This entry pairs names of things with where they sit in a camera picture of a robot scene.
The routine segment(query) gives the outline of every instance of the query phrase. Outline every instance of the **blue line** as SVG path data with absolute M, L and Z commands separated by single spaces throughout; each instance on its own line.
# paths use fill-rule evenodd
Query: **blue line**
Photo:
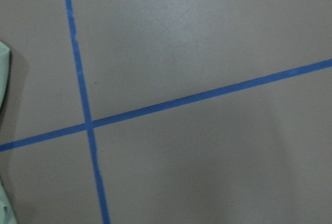
M 93 124 L 94 128 L 102 127 L 107 124 L 112 124 L 112 123 L 116 123 L 116 122 L 120 122 L 120 121 L 124 121 L 124 120 L 128 120 L 128 119 L 136 118 L 139 116 L 156 113 L 158 111 L 190 104 L 190 103 L 197 102 L 197 101 L 206 100 L 206 99 L 220 96 L 223 94 L 233 93 L 236 91 L 240 91 L 240 90 L 244 90 L 244 89 L 248 89 L 248 88 L 252 88 L 252 87 L 257 87 L 257 86 L 268 84 L 268 83 L 271 83 L 274 81 L 303 75 L 306 73 L 318 71 L 318 70 L 328 68 L 328 67 L 332 67 L 332 59 L 313 63 L 310 65 L 306 65 L 306 66 L 302 66 L 302 67 L 298 67 L 298 68 L 289 69 L 289 70 L 286 70 L 283 72 L 259 77 L 259 78 L 252 79 L 252 80 L 247 80 L 247 81 L 244 81 L 241 83 L 232 84 L 232 85 L 225 86 L 222 88 L 217 88 L 217 89 L 213 89 L 210 91 L 193 94 L 193 95 L 182 97 L 182 98 L 175 99 L 172 101 L 167 101 L 167 102 L 163 102 L 160 104 L 156 104 L 153 106 L 148 106 L 148 107 L 140 108 L 137 110 L 128 111 L 126 113 L 113 115 L 113 116 L 110 116 L 107 118 L 95 120 L 95 121 L 93 121 L 92 124 Z
M 12 150 L 14 148 L 19 148 L 19 147 L 26 146 L 26 145 L 40 143 L 40 142 L 47 141 L 47 140 L 50 140 L 53 138 L 62 137 L 62 136 L 74 134 L 77 132 L 82 132 L 82 131 L 85 131 L 85 129 L 86 129 L 85 124 L 79 124 L 79 125 L 75 125 L 73 127 L 63 128 L 60 130 L 44 133 L 41 135 L 24 138 L 21 140 L 17 140 L 14 142 L 0 145 L 0 152 L 6 151 L 6 150 Z
M 86 84 L 85 84 L 85 80 L 84 80 L 81 56 L 80 56 L 80 52 L 79 52 L 78 42 L 76 40 L 76 26 L 75 26 L 75 19 L 74 19 L 74 15 L 73 15 L 72 0 L 65 0 L 65 3 L 66 3 L 66 9 L 67 9 L 67 17 L 68 17 L 68 24 L 69 24 L 70 35 L 71 35 L 71 40 L 72 40 L 72 46 L 73 46 L 73 53 L 74 53 L 74 59 L 75 59 L 77 79 L 78 79 L 78 84 L 79 84 L 79 91 L 80 91 L 80 95 L 81 95 L 82 108 L 83 108 L 85 123 L 86 123 L 86 127 L 87 127 L 90 153 L 91 153 L 91 159 L 92 159 L 93 170 L 94 170 L 94 178 L 95 178 L 98 197 L 99 197 L 99 204 L 100 204 L 100 208 L 101 208 L 101 212 L 102 212 L 103 223 L 110 224 L 107 201 L 106 201 L 106 196 L 105 196 L 105 192 L 104 192 L 103 179 L 102 179 L 102 176 L 101 176 L 101 173 L 99 170 L 99 165 L 98 165 L 98 153 L 97 153 L 95 136 L 94 136 L 93 126 L 92 126 L 91 112 L 90 112 L 90 107 L 89 107 Z

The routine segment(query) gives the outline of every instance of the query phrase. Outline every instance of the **mint green fabric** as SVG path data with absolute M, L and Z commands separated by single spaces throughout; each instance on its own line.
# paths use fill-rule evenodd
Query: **mint green fabric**
M 8 72 L 9 72 L 10 49 L 0 42 L 0 106 L 4 99 Z M 14 212 L 8 201 L 6 192 L 0 181 L 0 224 L 17 224 Z

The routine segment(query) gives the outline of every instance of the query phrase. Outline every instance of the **vertical blue line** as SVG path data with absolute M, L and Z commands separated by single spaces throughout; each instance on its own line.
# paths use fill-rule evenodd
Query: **vertical blue line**
M 86 88 L 86 84 L 85 84 L 85 80 L 84 80 L 83 67 L 82 67 L 81 56 L 80 56 L 80 52 L 79 52 L 79 46 L 78 46 L 78 42 L 76 40 L 76 26 L 75 26 L 75 19 L 74 19 L 74 15 L 73 15 L 72 0 L 65 0 L 65 3 L 66 3 L 69 30 L 70 30 L 72 46 L 73 46 L 73 53 L 74 53 L 76 73 L 77 73 L 77 79 L 78 79 L 78 85 L 79 85 L 79 92 L 81 95 L 82 108 L 83 108 L 84 118 L 85 118 L 85 126 L 86 126 L 86 130 L 87 130 L 87 134 L 88 134 L 90 153 L 91 153 L 91 159 L 92 159 L 92 164 L 93 164 L 94 178 L 95 178 L 98 197 L 99 197 L 99 204 L 100 204 L 100 208 L 101 208 L 101 212 L 102 212 L 103 223 L 110 224 L 106 196 L 105 196 L 104 186 L 103 186 L 103 179 L 102 179 L 102 176 L 101 176 L 101 173 L 99 170 L 99 165 L 98 165 L 97 146 L 96 146 L 94 130 L 93 130 L 93 126 L 92 126 L 92 119 L 91 119 L 91 112 L 90 112 L 89 101 L 88 101 L 87 88 Z

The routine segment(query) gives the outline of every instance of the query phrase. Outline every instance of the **tile floor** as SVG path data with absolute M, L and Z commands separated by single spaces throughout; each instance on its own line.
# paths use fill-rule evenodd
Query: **tile floor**
M 332 222 L 331 0 L 0 2 L 0 175 L 19 223 Z

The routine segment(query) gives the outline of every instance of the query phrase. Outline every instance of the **gray tile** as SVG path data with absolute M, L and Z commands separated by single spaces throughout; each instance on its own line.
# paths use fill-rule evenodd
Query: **gray tile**
M 331 58 L 331 0 L 73 0 L 94 119 Z
M 102 223 L 85 132 L 1 152 L 0 174 L 19 223 Z
M 0 2 L 0 40 L 12 49 L 0 142 L 82 123 L 64 0 Z
M 332 69 L 96 129 L 114 224 L 331 223 Z

